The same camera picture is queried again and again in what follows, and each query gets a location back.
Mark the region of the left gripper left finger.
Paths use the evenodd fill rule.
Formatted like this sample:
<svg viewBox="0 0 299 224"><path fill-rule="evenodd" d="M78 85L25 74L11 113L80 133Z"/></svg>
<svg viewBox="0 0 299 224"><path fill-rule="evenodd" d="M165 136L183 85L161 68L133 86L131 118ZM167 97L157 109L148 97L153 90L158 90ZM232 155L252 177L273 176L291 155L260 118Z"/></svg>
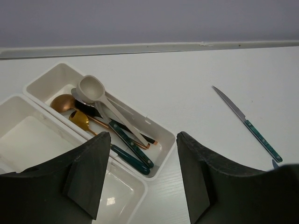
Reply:
<svg viewBox="0 0 299 224"><path fill-rule="evenodd" d="M44 163L0 176L3 224L90 224L97 219L111 136L101 132Z"/></svg>

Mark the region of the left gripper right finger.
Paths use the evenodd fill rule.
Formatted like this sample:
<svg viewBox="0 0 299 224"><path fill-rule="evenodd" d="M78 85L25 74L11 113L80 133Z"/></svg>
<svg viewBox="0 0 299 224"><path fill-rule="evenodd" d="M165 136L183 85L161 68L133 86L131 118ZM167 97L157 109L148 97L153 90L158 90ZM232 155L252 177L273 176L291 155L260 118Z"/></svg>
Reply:
<svg viewBox="0 0 299 224"><path fill-rule="evenodd" d="M192 224L296 224L299 167L261 171L177 135L178 157Z"/></svg>

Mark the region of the gold spoon teal handle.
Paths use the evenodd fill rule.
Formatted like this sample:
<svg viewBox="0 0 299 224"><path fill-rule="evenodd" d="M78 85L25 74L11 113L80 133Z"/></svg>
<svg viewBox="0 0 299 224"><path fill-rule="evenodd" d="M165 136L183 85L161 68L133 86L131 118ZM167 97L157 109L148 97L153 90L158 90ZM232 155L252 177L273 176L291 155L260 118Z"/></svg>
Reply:
<svg viewBox="0 0 299 224"><path fill-rule="evenodd" d="M89 119L84 113L80 111L74 111L69 116L69 120L75 125L77 125L78 127L80 127L81 129L83 129L84 131L90 132L94 136L97 135L97 133L95 133L89 128ZM137 160L135 157L131 156L130 154L128 154L118 146L114 144L110 144L110 149L115 153L117 153L117 155L121 157L122 160L124 160L126 163L131 165L140 173L144 175L148 175L150 173L150 169L143 162Z"/></svg>

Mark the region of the black spoon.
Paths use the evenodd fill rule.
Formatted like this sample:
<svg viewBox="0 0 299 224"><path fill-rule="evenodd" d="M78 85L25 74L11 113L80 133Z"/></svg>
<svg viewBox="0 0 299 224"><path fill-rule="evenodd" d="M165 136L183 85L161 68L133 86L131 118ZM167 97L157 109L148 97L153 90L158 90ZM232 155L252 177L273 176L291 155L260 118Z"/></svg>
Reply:
<svg viewBox="0 0 299 224"><path fill-rule="evenodd" d="M92 117L99 117L99 118L102 119L101 114L95 109L94 106L87 105L87 104L82 103L82 102L80 102L80 101L78 101L78 100L75 100L75 106L76 106L79 110L81 110L82 112L86 113L87 115L90 115L90 116L92 116ZM131 133L131 131L130 131L125 125L123 125L122 123L120 123L120 122L118 122L118 121L116 121L116 120L114 120L114 119L111 119L111 120L112 120L112 121L115 121L115 122L117 123L117 125L118 125L120 128L122 128L123 130L126 130L126 131L128 131L128 132ZM144 135L144 134L141 134L141 135L142 135L142 136L143 136L149 143L154 144L154 145L157 144L157 141L156 141L156 140L154 140L154 139L152 139L152 138L150 138L150 137L148 137L148 136L146 136L146 135Z"/></svg>

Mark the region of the copper spoon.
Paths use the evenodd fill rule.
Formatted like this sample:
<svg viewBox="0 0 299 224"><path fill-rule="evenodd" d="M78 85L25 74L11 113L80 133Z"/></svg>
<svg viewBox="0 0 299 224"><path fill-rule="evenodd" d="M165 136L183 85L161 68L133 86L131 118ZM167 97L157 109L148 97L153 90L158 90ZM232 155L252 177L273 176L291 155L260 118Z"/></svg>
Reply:
<svg viewBox="0 0 299 224"><path fill-rule="evenodd" d="M68 110L70 110L70 109L74 109L74 110L76 110L76 111L80 111L80 110L75 106L75 101L76 101L75 98L74 98L71 94L62 94L62 95L57 96L56 98L54 98L54 99L52 100L52 102L51 102L51 104L50 104L50 107L53 108L55 111L57 111L57 112L59 112L59 113L66 112L66 111L68 111ZM85 115L86 115L89 119L91 119L92 121L94 121L95 123L98 123L98 124L100 124L101 126L107 128L107 129L110 128L106 123L104 123L104 122L102 122L102 121L100 121L100 120L98 120L98 119L96 119L96 118L94 118L94 117L92 117L92 116L89 116L89 115L87 115L87 114L85 114ZM136 140L133 140L133 142L134 142L136 145L138 145L138 146L140 146L141 148L143 148L143 149L149 149L149 147L150 147L150 144L149 144L149 143L148 143L147 146L144 146L144 145L142 145L141 143L137 142Z"/></svg>

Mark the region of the steel spoon teal handle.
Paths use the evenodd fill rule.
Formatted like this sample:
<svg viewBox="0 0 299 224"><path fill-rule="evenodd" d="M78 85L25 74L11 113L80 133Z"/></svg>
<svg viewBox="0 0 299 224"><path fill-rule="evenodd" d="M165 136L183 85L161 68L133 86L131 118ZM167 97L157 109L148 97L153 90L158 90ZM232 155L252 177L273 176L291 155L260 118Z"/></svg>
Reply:
<svg viewBox="0 0 299 224"><path fill-rule="evenodd" d="M123 130L117 125L117 123L110 119L104 112L102 103L97 101L93 106L104 120L108 122L110 128L120 137L120 139L130 148L130 150L149 168L154 167L154 163L149 159L149 157L134 143L134 141L128 137Z"/></svg>

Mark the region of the beige plastic spoon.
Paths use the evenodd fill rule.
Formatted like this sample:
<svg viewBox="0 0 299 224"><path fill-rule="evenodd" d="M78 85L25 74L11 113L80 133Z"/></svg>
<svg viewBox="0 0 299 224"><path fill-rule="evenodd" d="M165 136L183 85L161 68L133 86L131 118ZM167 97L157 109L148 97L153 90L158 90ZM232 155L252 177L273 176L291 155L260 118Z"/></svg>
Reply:
<svg viewBox="0 0 299 224"><path fill-rule="evenodd" d="M114 107L107 99L104 85L94 76L84 76L77 84L76 91L85 103L96 103L97 101L105 105L111 110L116 117L132 132L132 134L144 145L148 142L145 138L132 126L129 121Z"/></svg>

